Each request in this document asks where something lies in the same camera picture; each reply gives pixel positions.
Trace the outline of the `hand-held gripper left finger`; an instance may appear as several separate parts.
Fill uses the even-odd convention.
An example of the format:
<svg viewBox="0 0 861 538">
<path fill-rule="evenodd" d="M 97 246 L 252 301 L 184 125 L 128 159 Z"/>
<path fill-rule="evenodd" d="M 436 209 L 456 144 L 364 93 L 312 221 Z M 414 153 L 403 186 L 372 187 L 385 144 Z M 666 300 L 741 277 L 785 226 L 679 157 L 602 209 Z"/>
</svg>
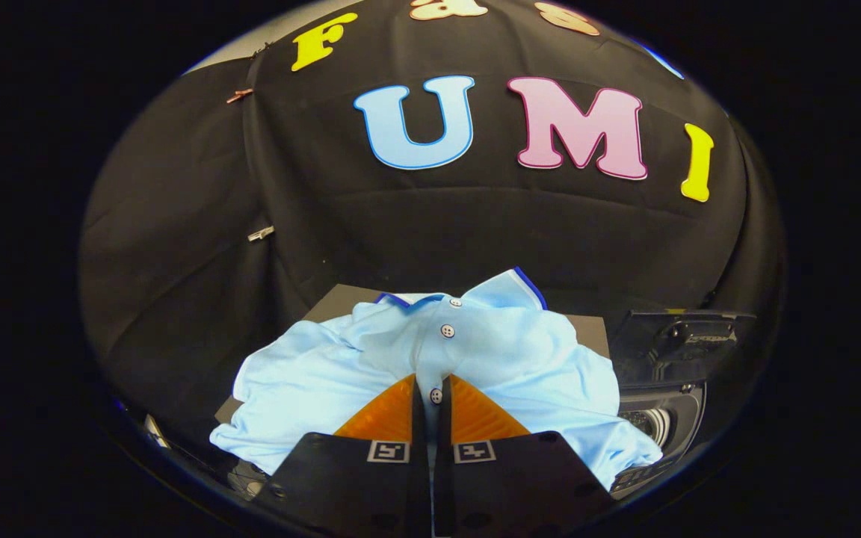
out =
<svg viewBox="0 0 861 538">
<path fill-rule="evenodd" d="M 407 376 L 331 435 L 305 433 L 270 479 L 270 508 L 320 537 L 430 537 L 423 399 Z"/>
</svg>

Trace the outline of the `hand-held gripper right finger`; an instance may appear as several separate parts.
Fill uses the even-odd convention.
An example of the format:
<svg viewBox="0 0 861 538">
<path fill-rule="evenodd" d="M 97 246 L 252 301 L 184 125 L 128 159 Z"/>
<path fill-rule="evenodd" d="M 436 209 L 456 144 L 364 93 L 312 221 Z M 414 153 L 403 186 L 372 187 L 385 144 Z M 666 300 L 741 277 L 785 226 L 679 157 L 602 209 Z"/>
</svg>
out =
<svg viewBox="0 0 861 538">
<path fill-rule="evenodd" d="M 437 537 L 568 537 L 614 498 L 557 431 L 532 433 L 472 384 L 442 383 L 434 459 Z"/>
</svg>

